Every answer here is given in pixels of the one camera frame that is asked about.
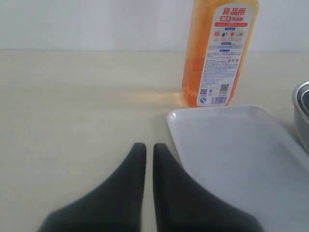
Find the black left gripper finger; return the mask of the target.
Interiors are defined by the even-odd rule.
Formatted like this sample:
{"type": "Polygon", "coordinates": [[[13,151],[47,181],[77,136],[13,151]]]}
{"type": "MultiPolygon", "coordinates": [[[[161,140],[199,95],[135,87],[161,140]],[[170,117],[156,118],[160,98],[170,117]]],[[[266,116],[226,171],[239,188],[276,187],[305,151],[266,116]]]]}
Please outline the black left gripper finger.
{"type": "Polygon", "coordinates": [[[79,200],[52,212],[41,232],[139,232],[146,146],[135,143],[120,166],[79,200]]]}
{"type": "Polygon", "coordinates": [[[96,189],[97,232],[139,232],[146,145],[134,143],[119,167],[96,189]]]}

